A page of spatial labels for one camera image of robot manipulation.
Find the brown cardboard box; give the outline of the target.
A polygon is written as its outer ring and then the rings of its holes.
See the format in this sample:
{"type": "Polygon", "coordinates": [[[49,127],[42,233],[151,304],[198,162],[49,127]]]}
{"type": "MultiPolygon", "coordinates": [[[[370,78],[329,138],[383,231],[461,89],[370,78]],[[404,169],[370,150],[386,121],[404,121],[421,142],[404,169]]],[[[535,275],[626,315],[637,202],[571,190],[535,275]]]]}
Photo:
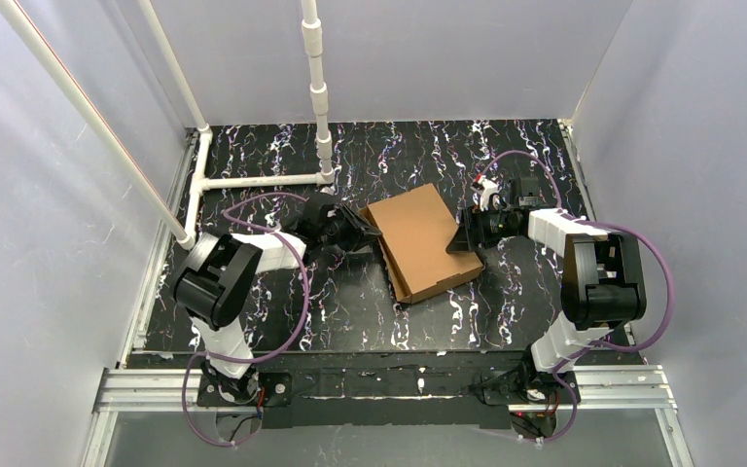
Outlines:
{"type": "Polygon", "coordinates": [[[433,184],[373,202],[360,214],[381,232],[379,246],[401,304],[435,297],[482,272],[477,254],[446,252],[458,225],[433,184]]]}

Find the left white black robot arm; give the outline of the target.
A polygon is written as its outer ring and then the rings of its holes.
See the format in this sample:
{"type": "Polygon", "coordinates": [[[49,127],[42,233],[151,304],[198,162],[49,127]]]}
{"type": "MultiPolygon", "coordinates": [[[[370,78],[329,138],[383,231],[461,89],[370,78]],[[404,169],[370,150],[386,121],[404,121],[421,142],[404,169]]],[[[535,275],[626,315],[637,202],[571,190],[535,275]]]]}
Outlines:
{"type": "Polygon", "coordinates": [[[307,266],[335,247],[359,252],[380,230],[328,194],[314,194],[278,228],[258,233],[202,233],[171,278],[174,302],[189,315],[208,354],[201,368],[213,389],[237,404],[260,391],[254,355],[239,321],[257,275],[307,266]]]}

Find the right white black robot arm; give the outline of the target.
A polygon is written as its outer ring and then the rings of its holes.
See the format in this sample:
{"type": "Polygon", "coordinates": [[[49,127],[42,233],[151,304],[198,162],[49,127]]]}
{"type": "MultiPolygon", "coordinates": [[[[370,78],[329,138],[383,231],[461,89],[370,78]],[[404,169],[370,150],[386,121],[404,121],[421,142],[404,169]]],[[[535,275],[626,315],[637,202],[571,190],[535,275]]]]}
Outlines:
{"type": "Polygon", "coordinates": [[[532,177],[518,178],[504,195],[496,182],[477,176],[471,188],[480,199],[459,210],[445,249],[475,253],[524,236],[562,259],[562,310],[526,349],[516,370],[491,379],[517,390],[555,387],[556,377],[572,370],[579,352],[642,317],[647,307],[637,239],[583,223],[535,195],[534,183],[532,177]]]}

